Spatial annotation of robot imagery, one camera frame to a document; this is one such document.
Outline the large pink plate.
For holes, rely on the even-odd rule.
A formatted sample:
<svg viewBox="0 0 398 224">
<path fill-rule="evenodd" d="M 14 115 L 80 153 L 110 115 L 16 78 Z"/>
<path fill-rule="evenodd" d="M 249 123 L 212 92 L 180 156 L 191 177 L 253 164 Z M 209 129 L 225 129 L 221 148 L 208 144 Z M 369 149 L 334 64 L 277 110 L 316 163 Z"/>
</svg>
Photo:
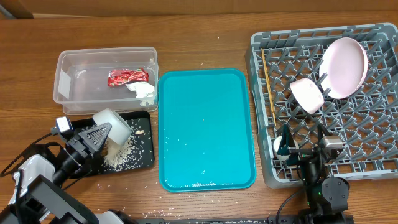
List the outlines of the large pink plate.
<svg viewBox="0 0 398 224">
<path fill-rule="evenodd" d="M 364 82 L 368 71 L 368 57 L 364 47 L 349 37 L 337 39 L 326 49 L 319 74 L 326 74 L 321 82 L 328 96 L 343 99 L 355 93 Z"/>
</svg>

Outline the small pink bowl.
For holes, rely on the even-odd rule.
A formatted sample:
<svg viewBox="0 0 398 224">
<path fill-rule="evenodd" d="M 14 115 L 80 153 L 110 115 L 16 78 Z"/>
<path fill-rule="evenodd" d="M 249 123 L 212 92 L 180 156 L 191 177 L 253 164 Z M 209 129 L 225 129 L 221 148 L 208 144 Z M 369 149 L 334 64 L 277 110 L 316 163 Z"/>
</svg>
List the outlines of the small pink bowl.
<svg viewBox="0 0 398 224">
<path fill-rule="evenodd" d="M 324 104 L 321 91 L 309 78 L 292 82 L 290 89 L 297 103 L 309 114 L 314 114 Z"/>
</svg>

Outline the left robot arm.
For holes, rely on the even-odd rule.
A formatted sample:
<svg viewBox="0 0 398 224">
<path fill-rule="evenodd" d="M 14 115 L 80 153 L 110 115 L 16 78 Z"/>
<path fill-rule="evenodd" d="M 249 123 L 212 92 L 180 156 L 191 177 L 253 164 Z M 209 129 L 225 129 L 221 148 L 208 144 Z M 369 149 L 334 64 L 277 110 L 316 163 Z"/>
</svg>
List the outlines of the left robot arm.
<svg viewBox="0 0 398 224">
<path fill-rule="evenodd" d="M 55 142 L 36 140 L 1 172 L 2 177 L 11 174 L 16 183 L 9 205 L 1 212 L 1 223 L 40 223 L 50 213 L 52 223 L 135 223 L 122 211 L 93 213 L 63 186 L 102 151 L 112 130 L 110 123 L 103 123 L 76 132 L 62 117 L 50 131 L 65 142 L 57 156 L 49 149 Z"/>
</svg>

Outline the white napkin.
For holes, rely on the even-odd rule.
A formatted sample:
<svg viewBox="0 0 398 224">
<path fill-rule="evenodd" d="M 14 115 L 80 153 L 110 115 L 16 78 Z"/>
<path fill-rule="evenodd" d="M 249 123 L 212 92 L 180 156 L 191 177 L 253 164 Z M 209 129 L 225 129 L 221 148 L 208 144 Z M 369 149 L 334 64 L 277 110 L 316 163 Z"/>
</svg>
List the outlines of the white napkin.
<svg viewBox="0 0 398 224">
<path fill-rule="evenodd" d="M 154 104 L 155 87 L 145 81 L 126 84 L 128 90 L 136 93 L 136 98 L 141 98 L 140 105 L 147 106 Z"/>
</svg>

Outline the white paper cup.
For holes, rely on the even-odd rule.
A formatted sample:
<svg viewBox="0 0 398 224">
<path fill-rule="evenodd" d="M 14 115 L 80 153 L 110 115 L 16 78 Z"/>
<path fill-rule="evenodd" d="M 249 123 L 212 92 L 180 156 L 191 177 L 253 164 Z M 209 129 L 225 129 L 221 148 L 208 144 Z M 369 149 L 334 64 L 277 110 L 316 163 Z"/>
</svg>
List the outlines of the white paper cup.
<svg viewBox="0 0 398 224">
<path fill-rule="evenodd" d="M 274 143 L 273 143 L 273 151 L 274 151 L 274 155 L 276 156 L 276 158 L 278 158 L 278 160 L 286 161 L 289 158 L 289 156 L 283 156 L 278 153 L 281 141 L 282 141 L 282 136 L 276 137 L 276 139 L 274 140 Z"/>
</svg>

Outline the red silver snack wrapper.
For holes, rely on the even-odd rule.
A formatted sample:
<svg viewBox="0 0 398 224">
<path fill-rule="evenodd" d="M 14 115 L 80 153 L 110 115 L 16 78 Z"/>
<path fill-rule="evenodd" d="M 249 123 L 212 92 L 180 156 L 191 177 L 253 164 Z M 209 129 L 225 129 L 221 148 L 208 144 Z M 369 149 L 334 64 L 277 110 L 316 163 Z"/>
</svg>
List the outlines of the red silver snack wrapper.
<svg viewBox="0 0 398 224">
<path fill-rule="evenodd" d="M 108 86 L 121 86 L 134 82 L 148 82 L 149 74 L 143 69 L 115 69 L 108 75 Z"/>
</svg>

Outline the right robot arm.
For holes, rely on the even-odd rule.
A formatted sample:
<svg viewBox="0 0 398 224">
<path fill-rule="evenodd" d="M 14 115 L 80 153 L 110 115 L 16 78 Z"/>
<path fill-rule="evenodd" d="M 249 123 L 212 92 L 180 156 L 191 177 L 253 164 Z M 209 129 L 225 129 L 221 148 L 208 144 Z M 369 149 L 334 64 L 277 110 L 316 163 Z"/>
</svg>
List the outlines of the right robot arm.
<svg viewBox="0 0 398 224">
<path fill-rule="evenodd" d="M 283 125 L 277 153 L 288 157 L 287 165 L 296 166 L 303 188 L 282 202 L 275 216 L 276 223 L 284 221 L 280 214 L 285 205 L 302 193 L 307 196 L 308 208 L 288 220 L 294 223 L 354 223 L 353 217 L 344 215 L 348 209 L 348 181 L 342 177 L 329 176 L 325 167 L 326 163 L 339 156 L 344 144 L 322 124 L 317 126 L 317 136 L 318 142 L 312 148 L 301 149 L 295 145 L 289 125 Z"/>
</svg>

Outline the metal bowl with food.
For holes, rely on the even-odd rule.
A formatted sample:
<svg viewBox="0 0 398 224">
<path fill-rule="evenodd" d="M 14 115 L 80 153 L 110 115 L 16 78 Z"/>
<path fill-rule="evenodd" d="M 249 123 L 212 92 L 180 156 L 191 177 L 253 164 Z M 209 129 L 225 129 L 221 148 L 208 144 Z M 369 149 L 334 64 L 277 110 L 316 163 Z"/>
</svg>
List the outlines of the metal bowl with food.
<svg viewBox="0 0 398 224">
<path fill-rule="evenodd" d="M 104 123 L 111 124 L 111 130 L 108 137 L 118 146 L 124 146 L 132 133 L 127 122 L 125 122 L 119 114 L 109 108 L 94 114 L 93 120 L 97 125 Z"/>
</svg>

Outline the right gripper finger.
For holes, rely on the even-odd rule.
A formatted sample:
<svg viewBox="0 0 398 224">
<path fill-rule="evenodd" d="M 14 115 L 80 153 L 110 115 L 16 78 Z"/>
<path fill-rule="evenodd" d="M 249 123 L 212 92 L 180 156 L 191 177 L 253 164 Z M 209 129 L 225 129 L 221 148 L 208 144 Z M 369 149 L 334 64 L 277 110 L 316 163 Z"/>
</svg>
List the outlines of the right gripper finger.
<svg viewBox="0 0 398 224">
<path fill-rule="evenodd" d="M 295 140 L 290 132 L 288 124 L 282 127 L 282 141 L 278 153 L 283 156 L 289 156 L 298 150 L 299 147 L 296 145 Z"/>
<path fill-rule="evenodd" d="M 333 143 L 333 136 L 327 131 L 324 125 L 317 126 L 318 145 L 324 148 L 331 148 Z"/>
</svg>

